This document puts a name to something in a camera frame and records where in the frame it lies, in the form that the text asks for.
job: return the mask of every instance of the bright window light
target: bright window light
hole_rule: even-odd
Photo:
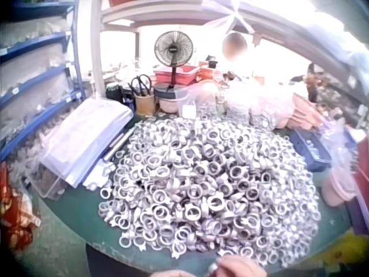
[[[131,20],[127,20],[127,19],[119,19],[113,22],[110,22],[111,24],[115,24],[115,25],[122,25],[122,26],[131,26],[132,23],[134,23],[134,21]]]

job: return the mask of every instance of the metal rod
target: metal rod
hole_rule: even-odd
[[[116,151],[118,151],[123,146],[123,144],[126,143],[126,141],[129,139],[129,137],[135,131],[135,129],[136,129],[136,126],[133,126],[126,133],[124,133],[124,135],[121,137],[121,139],[109,150],[109,152],[103,158],[103,160],[105,162],[109,161],[114,156]]]

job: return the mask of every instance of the blue bin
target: blue bin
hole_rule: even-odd
[[[289,140],[293,144],[296,152],[301,156],[305,157],[305,162],[307,165],[307,169],[310,172],[323,172],[328,167],[330,167],[332,159],[325,148],[325,146],[321,143],[318,136],[311,131],[303,130],[303,129],[295,129],[289,135]],[[314,147],[319,151],[320,158],[316,159],[306,141],[310,140]]]
[[[356,141],[353,139],[348,129],[345,128],[344,134],[347,140],[345,146],[351,150],[357,149]]]

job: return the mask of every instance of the pink bowl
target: pink bowl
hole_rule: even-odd
[[[183,65],[177,68],[175,82],[181,85],[189,85],[195,80],[199,66]],[[172,77],[172,68],[163,66],[154,70],[157,83],[170,83]]]

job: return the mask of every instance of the workbench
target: workbench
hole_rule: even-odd
[[[137,122],[135,117],[129,125]],[[320,187],[327,176],[327,172],[315,173],[314,184],[320,192]],[[217,257],[216,252],[186,252],[178,260],[171,258],[168,249],[154,251],[147,247],[147,251],[140,252],[137,247],[122,248],[118,241],[122,230],[111,227],[98,214],[98,205],[105,201],[100,197],[100,191],[91,192],[80,185],[77,189],[69,187],[58,201],[44,199],[52,212],[86,243],[111,258],[138,268],[145,272],[164,271],[179,268],[202,277],[208,267]],[[333,244],[341,235],[351,228],[351,221],[346,206],[330,207],[319,199],[319,210],[322,219],[319,222],[318,235],[313,239],[310,253],[296,263],[305,260]],[[279,264],[266,267],[268,274],[283,270]]]

